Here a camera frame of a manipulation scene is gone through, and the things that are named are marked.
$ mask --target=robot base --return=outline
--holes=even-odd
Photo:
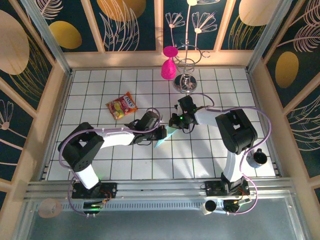
[[[243,193],[239,189],[242,189],[245,195],[250,195],[249,185],[244,177],[229,182],[223,173],[221,174],[221,181],[205,181],[204,187],[207,197],[242,196]]]
[[[98,182],[91,189],[86,189],[81,182],[73,184],[73,199],[114,199],[117,194],[117,184],[115,182],[102,183]]]

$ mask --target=chip bag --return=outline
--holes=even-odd
[[[130,92],[127,92],[125,95],[108,102],[106,106],[115,120],[120,119],[130,113],[134,113],[138,109],[131,97]]]

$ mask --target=pink wine glass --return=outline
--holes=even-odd
[[[163,49],[163,54],[169,59],[166,60],[161,68],[161,76],[166,80],[171,80],[176,77],[176,65],[172,58],[178,55],[178,49],[174,46],[166,46]]]

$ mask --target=white tile floor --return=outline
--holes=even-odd
[[[235,106],[255,106],[244,69],[200,68],[193,72],[198,80],[196,93],[206,93],[219,109]],[[139,109],[115,121],[106,103],[129,91]],[[169,122],[174,105],[185,94],[177,92],[172,81],[164,80],[157,69],[79,70],[75,72],[54,152],[49,163],[46,180],[68,180],[70,172],[58,162],[58,145],[80,123],[89,122],[93,127],[112,129],[140,119],[147,108],[158,108],[163,123]],[[209,105],[207,98],[192,96],[197,106]],[[258,133],[264,137],[258,114],[245,110]],[[191,134],[176,132],[171,139],[154,148],[149,146],[114,146],[103,148],[95,156],[92,166],[101,180],[192,179],[219,178],[226,165],[225,148],[217,127],[197,125]],[[248,164],[244,173],[251,177],[275,176],[275,164],[269,150],[264,166],[254,169]]]

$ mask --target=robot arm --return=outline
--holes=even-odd
[[[167,136],[167,131],[163,125],[151,130],[159,121],[159,116],[152,111],[148,111],[141,119],[137,119],[122,128],[120,131],[96,133],[94,131],[85,132],[73,137],[62,151],[63,158],[67,161],[76,177],[81,181],[83,186],[92,191],[98,187],[100,182],[96,175],[92,161],[102,148],[112,147],[117,145],[133,145],[139,144],[142,141],[152,141],[164,139]],[[94,129],[89,123],[81,123],[61,144],[58,146],[61,151],[64,142],[72,135],[79,131],[86,131]]]
[[[172,114],[169,127],[189,129],[190,124],[218,127],[224,146],[227,148],[226,166],[221,174],[225,193],[233,192],[246,181],[240,172],[240,162],[246,149],[251,148],[258,135],[242,109],[221,112],[197,107],[190,95],[178,100],[182,114]]]

